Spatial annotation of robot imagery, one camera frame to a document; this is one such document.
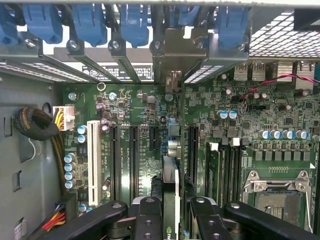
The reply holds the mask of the white PCI expansion slot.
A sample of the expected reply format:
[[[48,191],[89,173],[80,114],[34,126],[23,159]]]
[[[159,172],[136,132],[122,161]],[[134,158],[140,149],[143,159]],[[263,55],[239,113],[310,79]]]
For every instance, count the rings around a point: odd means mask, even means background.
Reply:
[[[87,122],[87,170],[88,203],[98,206],[102,199],[102,161],[101,161],[100,121]]]

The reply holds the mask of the green motherboard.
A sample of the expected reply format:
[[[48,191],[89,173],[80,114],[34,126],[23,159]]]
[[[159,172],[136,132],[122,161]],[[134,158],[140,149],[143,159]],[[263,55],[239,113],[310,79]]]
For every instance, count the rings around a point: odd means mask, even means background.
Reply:
[[[202,84],[186,86],[188,124],[199,127],[197,183],[189,199],[205,195],[206,146],[219,143],[220,207],[242,201],[249,171],[261,178],[294,178],[302,170],[311,181],[313,233],[320,235],[320,65],[293,62],[242,64]],[[110,130],[120,137],[121,196],[132,204],[150,196],[152,178],[162,176],[164,131],[159,117],[166,112],[161,85],[71,84],[64,103],[74,106],[75,128],[65,134],[66,188],[77,196],[79,216],[111,198]],[[87,122],[100,121],[101,202],[89,205]],[[130,201],[130,126],[138,126],[138,196]],[[150,150],[149,127],[158,126],[158,150]]]

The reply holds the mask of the open grey PC case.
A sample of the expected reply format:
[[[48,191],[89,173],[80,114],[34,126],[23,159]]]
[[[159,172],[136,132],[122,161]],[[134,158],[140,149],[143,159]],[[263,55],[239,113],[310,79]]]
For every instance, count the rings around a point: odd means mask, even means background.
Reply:
[[[53,107],[66,106],[64,91],[69,85],[163,86],[155,80],[154,43],[170,28],[169,6],[200,6],[192,26],[176,29],[184,30],[185,38],[191,36],[193,29],[206,31],[203,44],[206,58],[202,62],[208,58],[209,34],[218,35],[219,7],[249,8],[244,34],[249,36],[248,60],[222,74],[241,65],[283,63],[288,67],[291,63],[305,62],[320,66],[320,32],[294,30],[294,10],[320,9],[320,0],[0,0],[0,3],[14,17],[18,33],[17,45],[0,44],[0,240],[37,240],[84,215],[78,215],[77,196],[66,187],[65,136],[69,130],[59,131],[53,120]],[[84,41],[84,53],[120,83],[113,83],[69,55],[67,42],[81,40],[76,33],[72,4],[88,3],[102,4],[107,43],[93,47]],[[24,18],[23,4],[53,4],[62,20],[62,42],[48,44],[33,35]],[[126,56],[141,84],[134,84],[120,69],[108,48],[112,38],[122,38],[122,4],[148,5],[148,44],[133,48],[125,41]],[[201,240],[192,234],[189,201],[181,240]]]

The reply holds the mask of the installed green RAM stick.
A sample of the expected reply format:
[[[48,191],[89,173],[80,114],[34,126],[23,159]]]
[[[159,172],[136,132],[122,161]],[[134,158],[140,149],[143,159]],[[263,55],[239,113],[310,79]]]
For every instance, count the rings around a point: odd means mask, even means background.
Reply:
[[[206,143],[205,196],[221,206],[221,151],[219,143]]]

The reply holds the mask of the white power connector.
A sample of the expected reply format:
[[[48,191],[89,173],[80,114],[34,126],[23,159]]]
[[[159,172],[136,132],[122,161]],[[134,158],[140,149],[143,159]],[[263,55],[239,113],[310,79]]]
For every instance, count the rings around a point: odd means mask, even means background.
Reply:
[[[72,131],[75,128],[74,106],[53,106],[53,122],[59,131]]]

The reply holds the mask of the blue slot latch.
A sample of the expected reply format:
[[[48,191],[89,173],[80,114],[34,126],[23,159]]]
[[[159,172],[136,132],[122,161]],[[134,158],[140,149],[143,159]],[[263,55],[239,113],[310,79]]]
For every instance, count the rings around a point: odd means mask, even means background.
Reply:
[[[23,4],[22,11],[27,28],[33,35],[47,44],[62,42],[63,24],[54,4]]]
[[[106,19],[101,3],[77,3],[71,5],[76,34],[92,47],[108,41]]]
[[[19,43],[17,25],[14,17],[0,3],[0,45],[15,46]]]
[[[220,49],[232,49],[244,41],[249,8],[244,6],[219,6],[216,27]]]
[[[122,4],[120,7],[120,31],[122,38],[133,48],[149,43],[148,5]]]
[[[175,29],[192,26],[199,10],[199,5],[170,5],[168,7],[168,26]]]

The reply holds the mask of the CPU socket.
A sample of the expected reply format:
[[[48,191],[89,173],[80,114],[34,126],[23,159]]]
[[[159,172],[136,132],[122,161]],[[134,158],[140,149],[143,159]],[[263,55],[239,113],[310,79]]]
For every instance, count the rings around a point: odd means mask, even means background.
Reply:
[[[258,210],[313,232],[312,183],[306,170],[291,178],[261,178],[249,171],[241,201]]]

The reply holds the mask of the short PCIe expansion slot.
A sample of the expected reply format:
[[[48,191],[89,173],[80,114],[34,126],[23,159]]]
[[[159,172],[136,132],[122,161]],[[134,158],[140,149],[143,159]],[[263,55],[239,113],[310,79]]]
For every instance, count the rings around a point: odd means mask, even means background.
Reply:
[[[149,127],[149,150],[150,151],[159,150],[159,127],[158,126]]]

